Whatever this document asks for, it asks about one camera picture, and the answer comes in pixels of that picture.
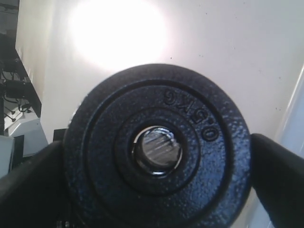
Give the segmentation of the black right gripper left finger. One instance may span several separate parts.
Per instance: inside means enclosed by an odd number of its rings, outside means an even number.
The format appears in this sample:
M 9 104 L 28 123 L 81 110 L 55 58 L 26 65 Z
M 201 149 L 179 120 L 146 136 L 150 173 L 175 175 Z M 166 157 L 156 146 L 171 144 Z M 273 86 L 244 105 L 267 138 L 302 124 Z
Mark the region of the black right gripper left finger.
M 2 228 L 77 228 L 67 147 L 55 141 L 0 179 Z

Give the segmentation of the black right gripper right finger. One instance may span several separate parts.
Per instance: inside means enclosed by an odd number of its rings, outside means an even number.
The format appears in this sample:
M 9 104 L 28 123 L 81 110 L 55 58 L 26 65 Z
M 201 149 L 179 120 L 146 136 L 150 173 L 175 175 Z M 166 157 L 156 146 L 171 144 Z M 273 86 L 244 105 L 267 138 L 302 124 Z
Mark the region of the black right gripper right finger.
M 253 188 L 276 228 L 304 226 L 304 160 L 268 137 L 251 135 Z

